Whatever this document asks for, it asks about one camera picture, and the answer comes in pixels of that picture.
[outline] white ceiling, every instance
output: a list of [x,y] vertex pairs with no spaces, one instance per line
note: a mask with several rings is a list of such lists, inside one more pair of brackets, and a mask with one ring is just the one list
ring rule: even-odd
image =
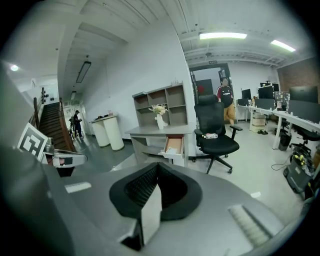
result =
[[[81,92],[108,55],[132,41],[137,31],[169,16],[190,67],[249,62],[280,67],[311,57],[310,41],[295,19],[275,0],[47,0],[34,12],[39,22],[63,26],[47,32],[44,47],[59,42],[57,79],[60,96]],[[199,32],[241,32],[246,39],[199,40]],[[297,49],[287,52],[274,39]],[[85,60],[92,62],[82,83],[76,83]]]

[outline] doorway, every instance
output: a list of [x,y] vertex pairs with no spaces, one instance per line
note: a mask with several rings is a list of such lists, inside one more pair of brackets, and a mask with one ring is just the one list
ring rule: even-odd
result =
[[232,94],[234,94],[228,64],[212,64],[191,67],[189,68],[189,71],[191,75],[195,104],[198,104],[199,96],[216,95],[223,77],[228,79]]

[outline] floor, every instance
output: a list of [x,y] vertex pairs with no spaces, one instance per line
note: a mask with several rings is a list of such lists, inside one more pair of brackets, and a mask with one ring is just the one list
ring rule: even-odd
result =
[[134,153],[131,141],[123,141],[124,148],[113,151],[111,146],[99,147],[97,139],[85,135],[84,139],[76,139],[73,144],[78,153],[88,157],[85,164],[77,166],[72,176],[109,172]]
[[[292,149],[288,148],[286,151],[272,149],[275,138],[273,131],[277,127],[273,122],[267,124],[269,133],[267,135],[249,131],[249,123],[242,122],[237,125],[243,128],[235,136],[240,149],[229,154],[225,159],[233,166],[232,174],[227,173],[229,169],[226,166],[214,162],[209,175],[223,178],[237,185],[268,206],[287,225],[300,214],[303,198],[301,195],[295,194],[289,187],[283,176],[284,168],[273,170],[271,165],[283,164],[286,160],[286,164],[289,164],[288,157],[291,155]],[[292,133],[292,143],[302,141],[297,136],[295,132]],[[197,159],[195,163],[190,161],[188,167],[205,173],[209,163],[209,159]]]
[[[267,131],[269,134],[262,135],[249,131],[249,123],[240,122],[235,140],[240,149],[226,159],[233,166],[233,173],[228,174],[228,168],[219,162],[214,162],[209,175],[228,180],[251,194],[252,197],[269,207],[279,219],[287,225],[300,214],[303,206],[303,196],[295,194],[289,187],[283,176],[283,168],[273,170],[271,165],[289,164],[288,157],[292,150],[280,151],[272,149],[275,135],[273,133],[276,124],[269,122]],[[292,143],[302,142],[298,135],[292,132]],[[88,174],[87,167],[94,172],[116,171],[137,164],[134,149],[130,142],[125,142],[124,149],[112,151],[110,146],[100,148],[94,137],[87,136],[83,141],[74,143],[78,152],[88,156],[88,162],[76,168],[72,175]],[[188,167],[196,171],[206,173],[210,160],[197,159],[196,162],[189,161]]]

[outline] stair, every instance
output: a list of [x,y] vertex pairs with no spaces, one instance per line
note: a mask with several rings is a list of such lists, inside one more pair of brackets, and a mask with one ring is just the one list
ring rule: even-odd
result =
[[53,145],[58,150],[68,150],[60,123],[60,103],[45,105],[41,115],[39,131],[53,138]]

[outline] white pedestal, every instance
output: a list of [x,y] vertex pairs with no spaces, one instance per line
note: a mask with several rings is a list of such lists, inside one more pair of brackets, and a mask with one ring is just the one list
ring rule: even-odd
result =
[[93,122],[92,129],[100,147],[105,147],[110,144],[103,121]]
[[117,116],[112,116],[103,120],[106,134],[110,140],[111,148],[118,151],[124,148],[124,142],[118,126]]

